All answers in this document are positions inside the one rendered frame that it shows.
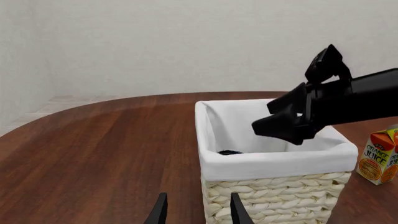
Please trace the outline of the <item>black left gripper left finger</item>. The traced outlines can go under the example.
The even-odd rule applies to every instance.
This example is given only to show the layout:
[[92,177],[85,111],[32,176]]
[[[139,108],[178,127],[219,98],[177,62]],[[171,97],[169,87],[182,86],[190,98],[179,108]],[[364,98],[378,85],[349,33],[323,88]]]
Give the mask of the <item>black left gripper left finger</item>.
[[161,192],[149,216],[143,224],[165,224],[167,219],[167,210],[167,194],[165,192]]

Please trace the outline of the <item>woven basket with white lining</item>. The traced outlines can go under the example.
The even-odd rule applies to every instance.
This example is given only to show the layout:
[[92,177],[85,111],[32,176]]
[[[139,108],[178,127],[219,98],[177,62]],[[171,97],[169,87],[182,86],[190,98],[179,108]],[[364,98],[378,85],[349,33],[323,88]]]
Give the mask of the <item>woven basket with white lining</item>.
[[234,192],[254,224],[326,224],[349,181],[358,148],[331,126],[301,145],[254,134],[251,124],[269,115],[268,102],[195,104],[206,224],[233,224]]

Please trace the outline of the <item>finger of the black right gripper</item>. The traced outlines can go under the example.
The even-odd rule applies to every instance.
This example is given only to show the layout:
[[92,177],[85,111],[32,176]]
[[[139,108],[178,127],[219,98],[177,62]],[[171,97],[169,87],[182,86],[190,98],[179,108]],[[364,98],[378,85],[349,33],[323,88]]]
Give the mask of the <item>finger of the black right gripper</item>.
[[292,91],[280,96],[267,104],[268,110],[271,114],[279,113],[289,106],[294,113],[303,113],[307,99],[306,84],[301,83]]
[[281,111],[254,121],[251,126],[257,136],[282,139],[294,145],[301,145],[303,138],[299,136],[295,126],[298,120],[297,114]]

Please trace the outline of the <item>orange juice carton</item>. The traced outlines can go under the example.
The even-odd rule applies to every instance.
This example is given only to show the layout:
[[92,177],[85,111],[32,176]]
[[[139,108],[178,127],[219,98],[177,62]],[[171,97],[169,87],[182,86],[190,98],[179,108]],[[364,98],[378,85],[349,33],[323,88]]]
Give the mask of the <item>orange juice carton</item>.
[[374,185],[393,180],[398,173],[398,124],[369,136],[356,171]]

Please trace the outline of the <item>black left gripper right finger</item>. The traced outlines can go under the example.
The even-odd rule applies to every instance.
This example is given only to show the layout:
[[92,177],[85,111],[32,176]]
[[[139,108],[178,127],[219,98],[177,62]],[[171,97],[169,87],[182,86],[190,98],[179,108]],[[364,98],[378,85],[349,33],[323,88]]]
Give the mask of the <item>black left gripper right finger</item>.
[[254,224],[239,195],[235,192],[231,194],[230,210],[233,224]]

